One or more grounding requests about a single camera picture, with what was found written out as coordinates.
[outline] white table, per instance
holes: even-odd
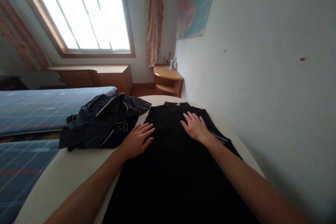
[[[152,103],[152,106],[163,105],[165,101],[188,102],[191,106],[203,109],[203,107],[195,103],[172,96],[143,96],[141,98]],[[143,123],[147,115],[148,112],[140,116],[138,124]],[[231,139],[243,160],[265,177],[257,162],[238,136],[217,117],[210,113],[209,115],[218,130]],[[72,152],[68,152],[67,149],[60,150],[36,182],[15,223],[38,224],[45,222],[64,200],[88,179],[115,150],[75,149]],[[119,174],[108,191],[94,223],[102,222],[118,177]]]

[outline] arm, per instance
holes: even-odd
[[[307,223],[301,212],[243,160],[211,135],[202,117],[188,112],[181,121],[188,135],[211,153],[237,193],[261,223]]]
[[[45,222],[92,223],[105,199],[113,180],[124,162],[143,153],[153,137],[144,140],[154,132],[153,124],[137,125],[125,138],[119,148],[105,163],[81,184]]]

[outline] wall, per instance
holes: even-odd
[[[335,13],[336,0],[213,0],[204,36],[176,42],[182,97],[319,223],[336,221]]]
[[[165,12],[162,24],[162,53],[175,50],[176,0],[165,0]],[[62,59],[47,37],[38,20],[25,0],[11,0],[28,30],[34,35],[41,48],[53,65],[75,64],[130,64],[134,83],[154,82],[153,70],[146,63],[146,22],[145,0],[128,0],[129,14],[133,33],[136,58],[100,58],[100,59]],[[45,77],[45,85],[61,85]]]
[[[48,83],[57,83],[59,78],[50,71],[28,71],[17,51],[2,36],[0,36],[0,75],[21,75],[21,81],[30,89],[44,86],[45,78],[48,79]]]

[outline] window frame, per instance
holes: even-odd
[[[61,58],[135,58],[130,12],[128,10],[127,0],[121,0],[121,1],[122,1],[122,7],[124,9],[125,23],[126,23],[128,41],[130,44],[129,45],[130,50],[118,50],[117,52],[113,52],[111,51],[111,49],[67,48],[66,43],[64,42],[57,26],[55,25],[53,19],[51,18],[48,9],[44,5],[43,0],[26,0],[26,1]]]

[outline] forearm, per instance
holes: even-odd
[[[206,148],[261,223],[307,222],[297,208],[243,160],[219,141],[208,142]]]
[[[115,151],[49,217],[50,223],[92,223],[126,158]]]

